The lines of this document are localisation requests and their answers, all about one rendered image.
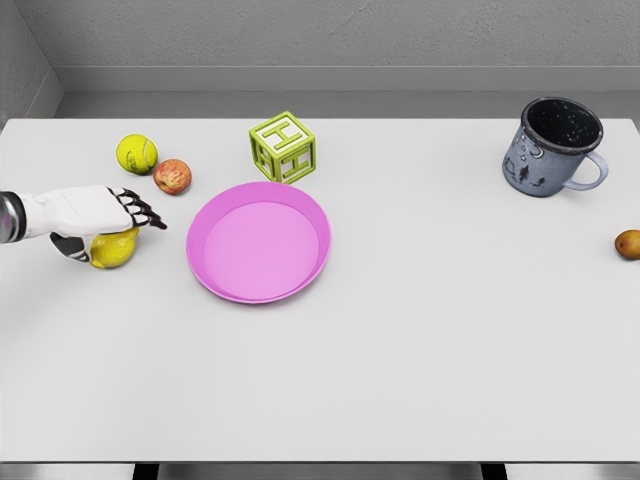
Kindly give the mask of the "pink plate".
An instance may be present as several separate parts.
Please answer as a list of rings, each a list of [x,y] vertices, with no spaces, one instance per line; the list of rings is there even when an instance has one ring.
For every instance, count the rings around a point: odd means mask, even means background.
[[[215,295],[244,304],[285,299],[315,280],[332,232],[323,208],[289,185],[251,182],[227,189],[195,215],[186,256]]]

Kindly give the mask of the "grey enamel mug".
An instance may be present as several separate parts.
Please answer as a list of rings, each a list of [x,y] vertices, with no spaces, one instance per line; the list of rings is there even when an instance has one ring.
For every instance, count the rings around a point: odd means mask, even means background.
[[[568,188],[588,191],[608,177],[609,166],[596,152],[604,136],[599,117],[588,107],[562,97],[529,102],[502,161],[506,181],[519,192],[546,198]],[[574,174],[584,160],[599,170],[591,183],[578,183]]]

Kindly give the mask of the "brown-yellow pear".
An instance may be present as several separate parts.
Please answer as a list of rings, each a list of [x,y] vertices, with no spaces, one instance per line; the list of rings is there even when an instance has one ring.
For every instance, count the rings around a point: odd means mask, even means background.
[[[614,241],[617,253],[626,260],[640,260],[640,230],[621,232]]]

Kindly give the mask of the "yellow lemon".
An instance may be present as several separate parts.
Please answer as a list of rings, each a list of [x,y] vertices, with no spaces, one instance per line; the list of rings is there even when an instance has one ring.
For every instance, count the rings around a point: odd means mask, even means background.
[[[112,269],[124,265],[136,249],[140,228],[119,233],[97,235],[90,244],[90,264],[97,269]]]

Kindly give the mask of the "red-yellow apple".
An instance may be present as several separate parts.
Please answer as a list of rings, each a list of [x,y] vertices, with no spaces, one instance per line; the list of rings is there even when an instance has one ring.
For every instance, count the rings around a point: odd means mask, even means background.
[[[168,159],[155,168],[153,180],[164,193],[179,195],[191,185],[192,171],[186,162],[179,159]]]

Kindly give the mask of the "green letter block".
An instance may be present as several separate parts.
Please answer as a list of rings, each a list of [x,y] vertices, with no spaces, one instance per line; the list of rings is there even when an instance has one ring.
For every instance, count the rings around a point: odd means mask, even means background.
[[[255,166],[272,182],[291,185],[316,169],[316,137],[284,111],[249,130]]]

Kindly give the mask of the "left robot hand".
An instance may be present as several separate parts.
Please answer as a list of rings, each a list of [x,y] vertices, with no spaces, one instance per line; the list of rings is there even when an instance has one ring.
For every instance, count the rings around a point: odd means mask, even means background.
[[[49,238],[64,256],[88,263],[87,242],[98,235],[119,234],[133,227],[166,230],[161,217],[134,191],[102,185],[71,187],[45,194],[54,227]]]

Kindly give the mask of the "yellow-green tennis ball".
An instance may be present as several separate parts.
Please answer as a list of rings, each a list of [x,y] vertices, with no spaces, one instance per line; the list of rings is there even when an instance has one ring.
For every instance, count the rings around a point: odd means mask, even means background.
[[[116,160],[127,172],[146,175],[152,172],[158,161],[154,142],[141,134],[123,137],[116,146]]]

